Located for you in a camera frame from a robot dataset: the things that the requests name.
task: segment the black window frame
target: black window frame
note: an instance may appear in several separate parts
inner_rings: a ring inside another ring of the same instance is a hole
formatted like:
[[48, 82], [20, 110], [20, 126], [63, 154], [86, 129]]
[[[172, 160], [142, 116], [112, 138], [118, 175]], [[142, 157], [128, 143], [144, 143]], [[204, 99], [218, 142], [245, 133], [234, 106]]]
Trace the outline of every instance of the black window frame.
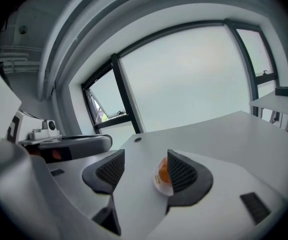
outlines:
[[[85, 83], [81, 85], [82, 91], [83, 91], [83, 96], [84, 100], [86, 103], [87, 111], [89, 114], [89, 117], [91, 119], [92, 125], [94, 127], [94, 130], [97, 134], [100, 133], [99, 129], [105, 128], [108, 126], [114, 126], [118, 125], [121, 123], [125, 122], [132, 122], [132, 125], [134, 127], [134, 131], [136, 134], [141, 133], [142, 126], [138, 124], [138, 121], [136, 120], [136, 114], [132, 108], [132, 101], [130, 99], [130, 94], [128, 93], [128, 87], [126, 86], [126, 81], [124, 81], [124, 77], [121, 74], [122, 72], [122, 65], [121, 65], [121, 58], [126, 56], [127, 54], [133, 52], [134, 50], [140, 48], [141, 46], [144, 46], [154, 40], [157, 40], [159, 38], [162, 38], [164, 36], [168, 36], [170, 34], [174, 34], [177, 32], [185, 31], [185, 30], [190, 30], [190, 29], [195, 29], [195, 28], [202, 28], [202, 27], [216, 27], [216, 26], [227, 26], [228, 29], [230, 30], [232, 36], [234, 37], [237, 46], [239, 47], [239, 50], [241, 52], [241, 56], [244, 59], [247, 73], [248, 73], [248, 78], [249, 78], [249, 85], [250, 85], [250, 92], [251, 92], [251, 101], [257, 100], [259, 98], [259, 90], [258, 90], [258, 85], [269, 82], [274, 80], [276, 86], [280, 86], [279, 83], [279, 76], [277, 72], [277, 67], [276, 63], [274, 60], [274, 56], [272, 53], [272, 50], [270, 48], [270, 45], [258, 25], [253, 25], [245, 22], [239, 22], [235, 20], [231, 20], [229, 18], [226, 18], [224, 20], [202, 20], [202, 21], [194, 21], [194, 22], [188, 22], [184, 24], [179, 24], [171, 27], [167, 27], [165, 29], [162, 29], [160, 31], [157, 31], [153, 34], [150, 34], [133, 44], [129, 45], [128, 47], [124, 48], [121, 50], [118, 54], [114, 53], [111, 55], [110, 59], [105, 62], [95, 73], [93, 73]], [[248, 50], [239, 35], [237, 30], [248, 30], [248, 31], [254, 31], [259, 33], [263, 44], [265, 46], [265, 49], [268, 54], [268, 58], [270, 60], [270, 64], [272, 66], [273, 73], [269, 74], [264, 74], [260, 76], [255, 75], [254, 67], [252, 64], [252, 60], [250, 58], [250, 55], [248, 53]], [[126, 110], [126, 115], [123, 116], [118, 116], [116, 118], [112, 118], [108, 121], [98, 123], [96, 124], [96, 118], [93, 115], [94, 112], [91, 110], [91, 105], [88, 101], [88, 97], [86, 94], [86, 91], [89, 89], [91, 85], [93, 85], [97, 80], [99, 80], [101, 77], [103, 77], [106, 73], [108, 73], [110, 70], [113, 70], [115, 80], [117, 83], [117, 87], [121, 96], [121, 99], [123, 101], [125, 110]], [[254, 116], [259, 116], [259, 110], [258, 107], [251, 107], [251, 114]], [[278, 120], [279, 114], [276, 113], [275, 119]]]

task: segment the window pane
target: window pane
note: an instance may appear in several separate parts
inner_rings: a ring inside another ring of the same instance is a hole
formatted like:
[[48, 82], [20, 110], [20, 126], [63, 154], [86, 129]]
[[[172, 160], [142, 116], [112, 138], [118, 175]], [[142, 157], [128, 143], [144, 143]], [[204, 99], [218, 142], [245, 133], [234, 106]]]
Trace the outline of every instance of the window pane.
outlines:
[[147, 132], [250, 112], [247, 73], [224, 26], [170, 34], [122, 62]]
[[260, 34], [244, 29], [238, 29], [237, 32], [246, 46], [255, 75], [257, 77], [262, 76], [264, 70], [267, 71], [266, 74], [273, 73], [271, 61]]
[[[258, 88], [258, 97], [261, 98], [275, 91], [275, 81], [272, 80], [269, 82], [261, 83], [257, 86], [257, 88]], [[271, 119], [272, 112], [273, 111], [270, 109], [266, 109], [266, 108], [263, 109], [262, 119], [269, 122]]]
[[108, 118], [125, 112], [113, 70], [96, 81], [89, 91], [97, 103], [97, 110], [101, 109]]
[[132, 122], [124, 122], [99, 129], [102, 134], [108, 134], [113, 138], [110, 150], [118, 150], [132, 135], [135, 134]]

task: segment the white desk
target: white desk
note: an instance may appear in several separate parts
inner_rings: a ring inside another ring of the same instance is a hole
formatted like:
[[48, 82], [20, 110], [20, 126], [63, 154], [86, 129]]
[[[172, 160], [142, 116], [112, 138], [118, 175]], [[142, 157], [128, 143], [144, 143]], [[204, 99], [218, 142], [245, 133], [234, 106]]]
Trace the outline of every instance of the white desk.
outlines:
[[113, 197], [126, 240], [142, 239], [165, 216], [167, 197], [155, 189], [152, 173], [168, 149], [240, 165], [288, 201], [288, 133], [242, 111], [136, 134], [121, 148], [125, 149], [125, 171]]
[[275, 91], [253, 100], [249, 104], [254, 107], [269, 109], [288, 115], [288, 97], [276, 96]]

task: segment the window frame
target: window frame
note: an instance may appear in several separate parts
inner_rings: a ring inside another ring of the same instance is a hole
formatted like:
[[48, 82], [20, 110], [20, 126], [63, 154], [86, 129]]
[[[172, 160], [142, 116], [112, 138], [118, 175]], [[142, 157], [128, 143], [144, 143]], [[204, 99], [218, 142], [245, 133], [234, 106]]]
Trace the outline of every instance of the window frame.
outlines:
[[[91, 123], [93, 125], [93, 128], [97, 134], [100, 133], [99, 129], [105, 128], [108, 126], [114, 126], [125, 122], [132, 122], [132, 125], [134, 127], [134, 131], [136, 134], [142, 133], [143, 126], [139, 123], [140, 116], [137, 114], [137, 111], [134, 109], [134, 101], [131, 98], [130, 94], [130, 86], [125, 80], [125, 75], [123, 71], [123, 66], [121, 64], [121, 58], [126, 56], [127, 54], [131, 53], [132, 51], [140, 48], [141, 46], [144, 46], [154, 40], [157, 40], [159, 38], [168, 36], [173, 33], [195, 29], [195, 28], [202, 28], [202, 27], [216, 27], [216, 26], [227, 26], [229, 31], [231, 32], [232, 36], [234, 37], [237, 46], [240, 49], [241, 57], [245, 62], [248, 78], [249, 78], [249, 87], [250, 87], [250, 94], [251, 94], [251, 101], [257, 100], [259, 98], [259, 90], [258, 85], [269, 82], [274, 80], [276, 87], [280, 86], [279, 84], [279, 77], [277, 72], [276, 63], [274, 60], [274, 56], [272, 53], [272, 50], [269, 46], [269, 43], [261, 30], [260, 26], [258, 25], [252, 25], [245, 22], [239, 22], [234, 21], [229, 18], [226, 18], [224, 20], [202, 20], [202, 21], [194, 21], [194, 22], [188, 22], [184, 24], [179, 24], [171, 27], [167, 27], [165, 29], [162, 29], [160, 31], [157, 31], [155, 33], [152, 33], [133, 44], [129, 45], [128, 47], [121, 50], [118, 54], [114, 53], [111, 55], [110, 59], [105, 62], [95, 73], [93, 73], [85, 83], [81, 85], [82, 92], [84, 96], [84, 101], [86, 103], [86, 108], [89, 114], [89, 117], [91, 119]], [[248, 50], [239, 35], [237, 30], [248, 30], [248, 31], [254, 31], [259, 33], [264, 47], [267, 51], [268, 58], [270, 60], [270, 64], [272, 66], [273, 73], [269, 73], [266, 75], [260, 75], [256, 76], [254, 67], [250, 58], [250, 55], [248, 53]], [[99, 80], [101, 77], [103, 77], [106, 73], [108, 73], [110, 70], [113, 70], [116, 84], [119, 90], [119, 94], [121, 96], [121, 99], [123, 101], [124, 108], [126, 110], [126, 115], [118, 116], [116, 118], [110, 119], [108, 121], [96, 124], [95, 118], [93, 116], [94, 112], [91, 110], [91, 105], [88, 101], [86, 91], [87, 89], [94, 84], [97, 80]], [[259, 110], [258, 107], [251, 107], [251, 114], [254, 116], [259, 116]]]

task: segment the orange object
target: orange object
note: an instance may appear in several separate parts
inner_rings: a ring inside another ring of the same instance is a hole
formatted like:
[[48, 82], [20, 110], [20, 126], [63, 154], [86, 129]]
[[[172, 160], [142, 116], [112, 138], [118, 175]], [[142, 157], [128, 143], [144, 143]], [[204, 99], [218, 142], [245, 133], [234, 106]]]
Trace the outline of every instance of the orange object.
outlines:
[[158, 176], [162, 182], [171, 184], [171, 178], [169, 176], [169, 171], [168, 171], [168, 158], [167, 157], [164, 157], [162, 162], [160, 162], [159, 164]]

